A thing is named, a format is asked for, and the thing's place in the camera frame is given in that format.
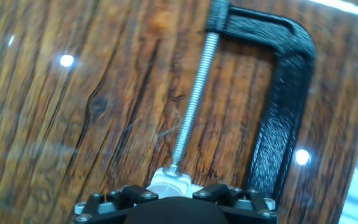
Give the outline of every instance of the glossy varnished wood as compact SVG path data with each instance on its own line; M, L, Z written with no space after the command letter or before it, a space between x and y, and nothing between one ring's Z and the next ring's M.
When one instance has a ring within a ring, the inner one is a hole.
M311 160L293 162L278 213L336 223L358 155L358 16L307 0L232 3L294 19L315 41L296 147ZM209 4L0 0L0 223L69 223L89 194L147 185L169 164ZM273 68L271 52L220 43L182 163L196 184L241 185Z

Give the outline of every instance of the black c-clamp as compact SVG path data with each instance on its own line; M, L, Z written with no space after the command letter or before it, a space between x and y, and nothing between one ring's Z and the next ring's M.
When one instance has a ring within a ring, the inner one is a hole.
M301 126L316 57L309 33L293 20L213 0L207 32L275 51L276 70L259 122L243 189L280 199Z

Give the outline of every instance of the wooden surface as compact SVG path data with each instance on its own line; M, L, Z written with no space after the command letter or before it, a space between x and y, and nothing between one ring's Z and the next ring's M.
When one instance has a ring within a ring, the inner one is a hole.
M314 38L296 147L311 160L291 165L278 213L280 223L336 223L358 155L358 16L307 0L232 3L287 16ZM89 194L147 185L170 163L208 9L0 0L0 223L69 223ZM181 166L194 183L240 186L273 68L273 53L220 43Z

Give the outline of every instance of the black plastic bracket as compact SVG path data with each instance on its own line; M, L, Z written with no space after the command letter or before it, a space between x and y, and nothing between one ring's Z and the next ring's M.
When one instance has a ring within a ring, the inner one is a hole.
M207 32L275 51L276 70L259 123L254 155L243 189L279 201L291 163L310 80L315 48L293 20L212 0Z
M234 206L237 197L230 191L226 184L212 184L193 194L194 199L204 200L207 202L217 203L218 205Z
M116 198L109 198L117 209L132 208L135 204L142 204L158 200L158 194L151 192L138 185L124 187L122 192Z
M99 210L99 205L104 202L103 194L93 194L88 197L82 214L97 215Z

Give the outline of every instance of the wood knot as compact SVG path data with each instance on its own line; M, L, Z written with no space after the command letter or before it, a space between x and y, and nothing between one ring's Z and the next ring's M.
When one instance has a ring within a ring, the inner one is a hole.
M171 14L168 11L159 11L151 19L150 27L156 34L165 34L172 25Z
M105 97L96 97L91 104L91 114L100 116L107 108L107 99Z
M33 198L44 205L51 202L51 197L47 189L37 187L32 192Z

